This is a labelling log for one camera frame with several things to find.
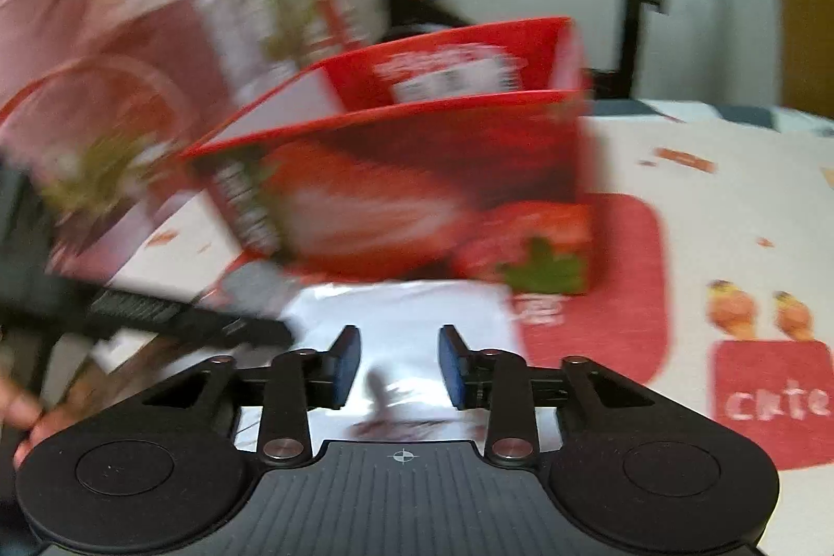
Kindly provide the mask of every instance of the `green leaf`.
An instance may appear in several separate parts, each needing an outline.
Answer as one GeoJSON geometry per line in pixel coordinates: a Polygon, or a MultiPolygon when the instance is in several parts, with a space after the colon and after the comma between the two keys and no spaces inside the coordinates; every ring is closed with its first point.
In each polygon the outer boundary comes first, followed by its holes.
{"type": "Polygon", "coordinates": [[[543,237],[527,241],[528,258],[522,264],[501,264],[504,282],[517,292],[541,295],[577,294],[585,290],[585,261],[574,253],[554,253],[543,237]]]}

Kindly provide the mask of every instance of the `white label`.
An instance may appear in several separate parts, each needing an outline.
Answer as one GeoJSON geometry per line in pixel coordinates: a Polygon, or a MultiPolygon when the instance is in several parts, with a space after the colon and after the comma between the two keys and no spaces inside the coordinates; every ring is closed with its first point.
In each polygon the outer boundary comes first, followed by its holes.
{"type": "Polygon", "coordinates": [[[395,84],[394,94],[399,103],[405,103],[519,89],[520,80],[512,61],[495,56],[414,76],[395,84]]]}

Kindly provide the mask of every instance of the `cartoon bird print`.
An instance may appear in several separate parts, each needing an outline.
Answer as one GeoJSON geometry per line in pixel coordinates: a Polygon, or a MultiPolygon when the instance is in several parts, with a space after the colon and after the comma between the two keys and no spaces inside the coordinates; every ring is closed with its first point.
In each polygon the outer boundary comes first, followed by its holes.
{"type": "Polygon", "coordinates": [[[787,337],[797,342],[810,342],[814,339],[814,317],[811,310],[789,292],[775,292],[773,299],[777,302],[777,327],[787,337]]]}
{"type": "Polygon", "coordinates": [[[756,302],[735,283],[712,281],[706,317],[737,340],[756,339],[756,302]]]}

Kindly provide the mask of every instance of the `metal screw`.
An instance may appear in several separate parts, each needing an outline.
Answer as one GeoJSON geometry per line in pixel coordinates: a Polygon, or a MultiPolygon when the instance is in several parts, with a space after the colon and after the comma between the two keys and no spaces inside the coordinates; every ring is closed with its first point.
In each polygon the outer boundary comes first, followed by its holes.
{"type": "Polygon", "coordinates": [[[294,438],[273,438],[264,443],[264,455],[272,459],[293,459],[302,452],[303,443],[294,438]]]}
{"type": "Polygon", "coordinates": [[[502,459],[524,459],[533,453],[533,445],[524,438],[499,438],[492,444],[492,452],[502,459]]]}

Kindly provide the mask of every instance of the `strawberry packaging bag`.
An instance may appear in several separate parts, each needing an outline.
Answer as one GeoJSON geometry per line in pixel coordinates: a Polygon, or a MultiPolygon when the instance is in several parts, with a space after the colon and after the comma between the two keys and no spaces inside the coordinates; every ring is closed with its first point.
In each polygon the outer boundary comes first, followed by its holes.
{"type": "Polygon", "coordinates": [[[580,293],[592,237],[577,51],[566,19],[353,51],[187,156],[245,248],[305,280],[580,293]],[[419,89],[435,99],[410,101],[419,89]]]}

